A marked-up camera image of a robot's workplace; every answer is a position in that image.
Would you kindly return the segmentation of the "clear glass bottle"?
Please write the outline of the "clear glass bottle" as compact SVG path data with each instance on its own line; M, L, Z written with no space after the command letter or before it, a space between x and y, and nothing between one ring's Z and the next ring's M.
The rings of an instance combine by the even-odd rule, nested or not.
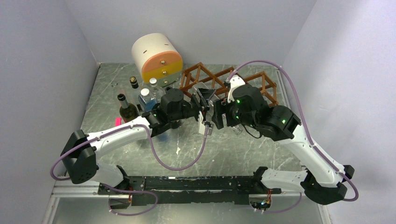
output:
M232 127L235 135L240 135L243 132L243 126L241 124Z

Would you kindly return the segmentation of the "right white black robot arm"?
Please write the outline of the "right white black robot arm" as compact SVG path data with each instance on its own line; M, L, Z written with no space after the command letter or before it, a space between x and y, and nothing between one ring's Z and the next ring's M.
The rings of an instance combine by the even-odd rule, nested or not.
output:
M309 140L300 118L288 107L269 106L260 90L249 84L236 87L227 98L213 102L212 121L218 129L241 125L259 132L290 150L302 163L302 171L278 171L259 167L253 175L252 188L257 193L267 189L287 189L304 193L312 201L328 205L344 201L344 182L354 174L351 165L333 160L314 140Z

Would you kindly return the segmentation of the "brown wooden wine rack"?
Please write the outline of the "brown wooden wine rack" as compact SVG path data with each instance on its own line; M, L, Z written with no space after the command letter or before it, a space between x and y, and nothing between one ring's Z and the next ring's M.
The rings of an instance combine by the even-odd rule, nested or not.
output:
M218 98L225 98L228 96L229 88L225 86L224 82L233 71L234 67L232 66L209 70L204 64L197 63L183 70L179 89L188 97L193 93L193 87L215 89L215 95ZM277 83L264 68L254 66L250 70L247 66L238 70L233 77L241 77L245 83L257 87L270 106L279 105Z

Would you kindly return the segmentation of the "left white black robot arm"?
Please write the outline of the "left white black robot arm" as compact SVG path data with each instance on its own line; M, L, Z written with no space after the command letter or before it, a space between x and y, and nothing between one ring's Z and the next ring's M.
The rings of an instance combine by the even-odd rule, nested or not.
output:
M201 134L211 134L211 124L205 116L209 110L209 100L214 96L214 89L197 88L190 101L184 99L184 93L177 88L169 88L152 110L122 125L95 133L85 134L82 130L74 131L60 154L73 184L88 180L110 185L117 194L127 192L129 180L125 171L119 166L102 164L100 158L124 145L138 140L152 138L178 128L178 122L194 117Z

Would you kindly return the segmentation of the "blue square bottle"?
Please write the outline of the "blue square bottle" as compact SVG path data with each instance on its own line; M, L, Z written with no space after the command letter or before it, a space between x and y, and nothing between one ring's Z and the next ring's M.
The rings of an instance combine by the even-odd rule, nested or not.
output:
M138 100L144 112L151 111L157 104L156 97L148 88L141 89Z

